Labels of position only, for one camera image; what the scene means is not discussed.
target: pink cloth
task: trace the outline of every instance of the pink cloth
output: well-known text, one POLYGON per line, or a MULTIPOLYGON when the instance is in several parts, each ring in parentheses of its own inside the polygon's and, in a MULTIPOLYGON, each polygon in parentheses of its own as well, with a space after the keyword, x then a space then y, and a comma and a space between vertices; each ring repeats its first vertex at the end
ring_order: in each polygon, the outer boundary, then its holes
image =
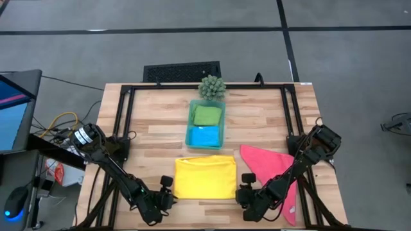
MULTIPOLYGON (((240 155, 263 185, 276 175, 283 174, 292 165, 294 160, 294 157, 289 154, 262 150, 244 144, 240 147, 240 155)), ((295 226, 295 187, 296 182, 288 190, 281 213, 293 226, 295 226)))

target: metal bracket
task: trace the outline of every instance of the metal bracket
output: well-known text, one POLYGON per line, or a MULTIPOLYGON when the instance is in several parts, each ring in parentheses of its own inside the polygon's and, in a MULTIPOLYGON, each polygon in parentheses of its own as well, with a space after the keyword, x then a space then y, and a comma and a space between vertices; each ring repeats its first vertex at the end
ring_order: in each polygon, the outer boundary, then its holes
POLYGON ((293 157, 295 157, 295 155, 297 154, 297 148, 298 148, 298 143, 299 143, 300 138, 301 136, 299 135, 289 135, 286 138, 288 152, 293 157))
POLYGON ((113 157, 117 161, 126 161, 128 159, 128 154, 130 153, 130 139, 128 137, 120 138, 121 148, 120 150, 113 153, 113 157))
POLYGON ((122 85, 121 90, 120 90, 120 94, 126 94, 127 92, 129 92, 131 90, 131 88, 132 88, 131 85, 122 85))
POLYGON ((158 87, 162 87, 158 78, 155 79, 155 82, 156 82, 158 87))
POLYGON ((258 83, 258 82, 260 86, 264 87, 264 79, 261 73, 257 73, 256 79, 254 80, 254 83, 258 83))
POLYGON ((295 93, 295 85, 293 83, 284 84, 284 88, 290 93, 295 93))

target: gray carpet floor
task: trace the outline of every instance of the gray carpet floor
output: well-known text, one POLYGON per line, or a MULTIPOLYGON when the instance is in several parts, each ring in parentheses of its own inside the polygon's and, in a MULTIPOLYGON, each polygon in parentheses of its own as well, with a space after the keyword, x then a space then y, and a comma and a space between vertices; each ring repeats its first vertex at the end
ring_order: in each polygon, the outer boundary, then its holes
MULTIPOLYGON (((411 25, 407 0, 288 0, 289 26, 411 25)), ((102 30, 210 26, 280 26, 272 0, 10 1, 4 30, 102 30)), ((409 230, 409 137, 383 133, 380 123, 411 110, 411 31, 291 32, 300 81, 312 82, 324 122, 343 138, 335 155, 349 223, 409 230)), ((0 71, 42 69, 44 75, 104 88, 140 82, 143 67, 219 60, 225 81, 291 81, 278 32, 133 35, 0 36, 0 71)), ((83 117, 102 92, 42 79, 35 117, 47 125, 59 113, 83 117)), ((87 121, 95 122, 98 106, 87 121)), ((8 190, 0 186, 0 191, 8 190)), ((56 186, 42 201, 42 230, 70 227, 80 186, 56 186)))

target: teal tray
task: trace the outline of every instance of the teal tray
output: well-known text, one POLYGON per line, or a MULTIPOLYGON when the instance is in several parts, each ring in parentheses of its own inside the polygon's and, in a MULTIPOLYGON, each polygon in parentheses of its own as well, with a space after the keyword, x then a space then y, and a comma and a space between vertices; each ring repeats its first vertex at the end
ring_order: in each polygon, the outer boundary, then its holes
POLYGON ((186 132, 186 146, 189 147, 189 148, 202 148, 202 149, 209 149, 209 150, 220 150, 224 145, 224 120, 225 120, 224 115, 225 115, 225 103, 224 102, 215 102, 215 101, 197 100, 197 99, 191 100, 189 114, 188 114, 187 132, 186 132), (201 105, 201 106, 205 106, 205 107, 218 107, 218 108, 222 109, 220 123, 218 124, 219 129, 220 129, 220 132, 219 132, 220 145, 218 147, 190 145, 191 129, 193 127, 195 127, 195 125, 193 124, 193 116, 192 116, 194 105, 201 105))

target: yellow towel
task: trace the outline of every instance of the yellow towel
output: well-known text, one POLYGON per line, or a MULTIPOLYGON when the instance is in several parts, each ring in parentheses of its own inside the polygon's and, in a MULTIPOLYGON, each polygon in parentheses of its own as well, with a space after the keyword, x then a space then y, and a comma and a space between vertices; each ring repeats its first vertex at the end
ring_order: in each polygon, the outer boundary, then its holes
POLYGON ((175 160, 174 195, 180 199, 233 199, 237 187, 233 156, 175 160))

